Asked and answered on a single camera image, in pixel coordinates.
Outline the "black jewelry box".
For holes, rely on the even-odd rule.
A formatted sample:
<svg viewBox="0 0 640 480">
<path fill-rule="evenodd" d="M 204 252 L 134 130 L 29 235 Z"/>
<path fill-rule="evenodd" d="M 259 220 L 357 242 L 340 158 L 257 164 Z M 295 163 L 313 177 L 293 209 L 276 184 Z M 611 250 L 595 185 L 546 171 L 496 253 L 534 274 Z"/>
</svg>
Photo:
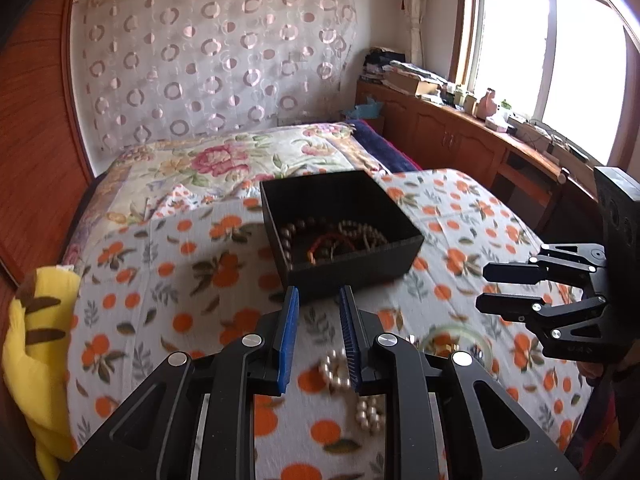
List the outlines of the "black jewelry box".
<svg viewBox="0 0 640 480">
<path fill-rule="evenodd" d="M 363 170 L 308 174 L 259 183 L 262 215 L 285 288 L 300 301 L 333 297 L 404 276 L 422 232 Z"/>
</svg>

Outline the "green jade bangle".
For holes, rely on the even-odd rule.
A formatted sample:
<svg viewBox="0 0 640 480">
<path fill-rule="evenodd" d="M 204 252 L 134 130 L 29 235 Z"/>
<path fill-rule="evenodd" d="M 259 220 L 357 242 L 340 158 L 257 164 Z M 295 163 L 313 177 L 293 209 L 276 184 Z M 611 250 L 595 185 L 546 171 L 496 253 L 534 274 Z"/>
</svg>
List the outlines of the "green jade bangle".
<svg viewBox="0 0 640 480">
<path fill-rule="evenodd" d="M 444 358 L 454 352 L 464 351 L 488 370 L 494 358 L 489 342 L 479 332 L 462 324 L 433 326 L 420 340 L 418 348 Z"/>
</svg>

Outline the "wooden side cabinet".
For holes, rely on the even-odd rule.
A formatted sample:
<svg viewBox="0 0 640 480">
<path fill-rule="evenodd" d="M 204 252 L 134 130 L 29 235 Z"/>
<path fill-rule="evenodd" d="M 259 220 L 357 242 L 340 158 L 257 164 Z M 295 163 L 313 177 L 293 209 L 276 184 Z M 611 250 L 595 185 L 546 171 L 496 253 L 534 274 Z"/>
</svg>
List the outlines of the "wooden side cabinet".
<svg viewBox="0 0 640 480">
<path fill-rule="evenodd" d="M 545 242 L 603 242 L 599 206 L 566 167 L 451 107 L 358 81 L 356 102 L 369 98 L 382 104 L 376 131 L 421 168 L 464 172 Z"/>
</svg>

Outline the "pearl cluster piece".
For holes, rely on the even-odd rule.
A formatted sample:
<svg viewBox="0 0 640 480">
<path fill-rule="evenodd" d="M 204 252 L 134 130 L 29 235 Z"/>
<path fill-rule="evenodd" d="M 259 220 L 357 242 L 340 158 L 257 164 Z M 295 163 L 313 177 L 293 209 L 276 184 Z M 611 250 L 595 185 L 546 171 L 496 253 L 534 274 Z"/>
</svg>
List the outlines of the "pearl cluster piece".
<svg viewBox="0 0 640 480">
<path fill-rule="evenodd" d="M 357 425 L 370 434 L 379 434 L 385 429 L 385 396 L 360 396 L 356 402 Z"/>
</svg>

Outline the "orange print white blanket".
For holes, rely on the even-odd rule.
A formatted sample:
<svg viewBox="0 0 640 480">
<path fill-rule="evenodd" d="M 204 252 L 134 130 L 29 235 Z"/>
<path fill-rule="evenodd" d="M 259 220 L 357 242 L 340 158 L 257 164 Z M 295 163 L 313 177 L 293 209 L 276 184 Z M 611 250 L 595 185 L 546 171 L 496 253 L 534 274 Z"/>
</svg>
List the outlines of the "orange print white blanket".
<svg viewBox="0 0 640 480">
<path fill-rule="evenodd" d="M 176 188 L 84 258 L 67 479 L 576 474 L 570 255 L 459 171 Z"/>
</svg>

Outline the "window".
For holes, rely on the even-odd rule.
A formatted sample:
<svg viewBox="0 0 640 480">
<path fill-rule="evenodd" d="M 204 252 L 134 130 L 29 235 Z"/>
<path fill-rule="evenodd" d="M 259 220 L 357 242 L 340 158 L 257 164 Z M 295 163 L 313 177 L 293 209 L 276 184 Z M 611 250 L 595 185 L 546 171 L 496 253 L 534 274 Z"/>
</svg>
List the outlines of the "window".
<svg viewBox="0 0 640 480">
<path fill-rule="evenodd" d="M 470 88 L 579 153 L 629 168 L 639 148 L 639 21 L 626 0 L 459 0 Z"/>
</svg>

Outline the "dark blue blanket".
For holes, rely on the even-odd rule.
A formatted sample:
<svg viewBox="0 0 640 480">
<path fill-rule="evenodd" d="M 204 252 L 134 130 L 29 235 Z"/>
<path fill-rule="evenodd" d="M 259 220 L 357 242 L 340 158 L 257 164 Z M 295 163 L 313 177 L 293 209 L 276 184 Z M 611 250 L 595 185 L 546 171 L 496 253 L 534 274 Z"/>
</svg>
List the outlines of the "dark blue blanket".
<svg viewBox="0 0 640 480">
<path fill-rule="evenodd" d="M 352 134 L 356 141 L 392 174 L 400 172 L 420 171 L 421 167 L 410 157 L 395 148 L 364 120 L 355 119 L 347 122 L 354 128 Z"/>
</svg>

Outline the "floral quilt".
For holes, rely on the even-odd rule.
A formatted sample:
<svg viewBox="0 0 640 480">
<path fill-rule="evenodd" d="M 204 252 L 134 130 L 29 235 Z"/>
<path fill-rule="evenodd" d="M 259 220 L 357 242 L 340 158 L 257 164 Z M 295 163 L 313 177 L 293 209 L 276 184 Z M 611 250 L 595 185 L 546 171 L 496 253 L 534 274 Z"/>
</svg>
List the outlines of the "floral quilt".
<svg viewBox="0 0 640 480">
<path fill-rule="evenodd" d="M 177 188 L 210 204 L 253 197 L 270 179 L 351 169 L 391 174 L 353 133 L 347 122 L 316 122 L 130 148 L 90 186 L 62 261 L 84 266 L 91 246 L 108 232 L 150 220 Z"/>
</svg>

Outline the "yellow plush toy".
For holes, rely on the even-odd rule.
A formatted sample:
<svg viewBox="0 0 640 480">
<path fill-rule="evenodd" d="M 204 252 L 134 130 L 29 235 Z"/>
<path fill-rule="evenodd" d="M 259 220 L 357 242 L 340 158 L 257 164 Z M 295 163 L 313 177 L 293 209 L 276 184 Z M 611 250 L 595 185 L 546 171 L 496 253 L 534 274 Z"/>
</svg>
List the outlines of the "yellow plush toy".
<svg viewBox="0 0 640 480">
<path fill-rule="evenodd" d="M 62 266 L 29 273 L 9 303 L 3 378 L 35 439 L 44 478 L 75 453 L 67 406 L 67 351 L 80 277 Z"/>
</svg>

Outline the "clutter on cabinet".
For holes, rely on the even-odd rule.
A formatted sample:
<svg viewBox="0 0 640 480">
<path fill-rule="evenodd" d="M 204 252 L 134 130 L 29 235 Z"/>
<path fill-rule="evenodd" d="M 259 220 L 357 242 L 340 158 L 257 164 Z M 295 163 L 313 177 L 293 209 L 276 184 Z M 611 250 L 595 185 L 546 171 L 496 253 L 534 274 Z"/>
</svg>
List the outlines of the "clutter on cabinet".
<svg viewBox="0 0 640 480">
<path fill-rule="evenodd" d="M 529 124 L 507 124 L 501 114 L 485 124 L 462 107 L 455 106 L 447 86 L 420 80 L 433 91 L 407 93 L 398 84 L 413 79 L 401 73 L 386 72 L 379 80 L 362 75 L 357 84 L 357 102 L 367 99 L 382 104 L 378 132 L 395 148 L 422 168 L 458 168 L 466 172 L 487 167 L 507 151 L 541 165 L 558 167 L 585 164 L 589 158 L 563 144 L 558 138 L 542 134 Z"/>
</svg>

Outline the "wooden headboard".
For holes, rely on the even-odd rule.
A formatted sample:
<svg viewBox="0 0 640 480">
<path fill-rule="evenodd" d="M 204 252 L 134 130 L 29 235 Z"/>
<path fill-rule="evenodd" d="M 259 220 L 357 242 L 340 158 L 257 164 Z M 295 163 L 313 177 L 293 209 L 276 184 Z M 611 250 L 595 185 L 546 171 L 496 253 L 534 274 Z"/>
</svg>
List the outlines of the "wooden headboard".
<svg viewBox="0 0 640 480">
<path fill-rule="evenodd" d="M 93 175 L 70 76 L 74 0 L 28 0 L 1 47 L 1 277 L 57 263 Z"/>
</svg>

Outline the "sheer circle pattern curtain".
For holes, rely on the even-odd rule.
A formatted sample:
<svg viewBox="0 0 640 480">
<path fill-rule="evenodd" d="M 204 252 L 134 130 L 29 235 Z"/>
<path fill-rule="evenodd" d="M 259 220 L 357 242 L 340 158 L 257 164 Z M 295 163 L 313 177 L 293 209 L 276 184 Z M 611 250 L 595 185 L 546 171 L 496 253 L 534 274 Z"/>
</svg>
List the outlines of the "sheer circle pattern curtain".
<svg viewBox="0 0 640 480">
<path fill-rule="evenodd" d="M 91 165 L 335 116 L 356 30 L 355 0 L 77 0 L 70 62 Z"/>
</svg>

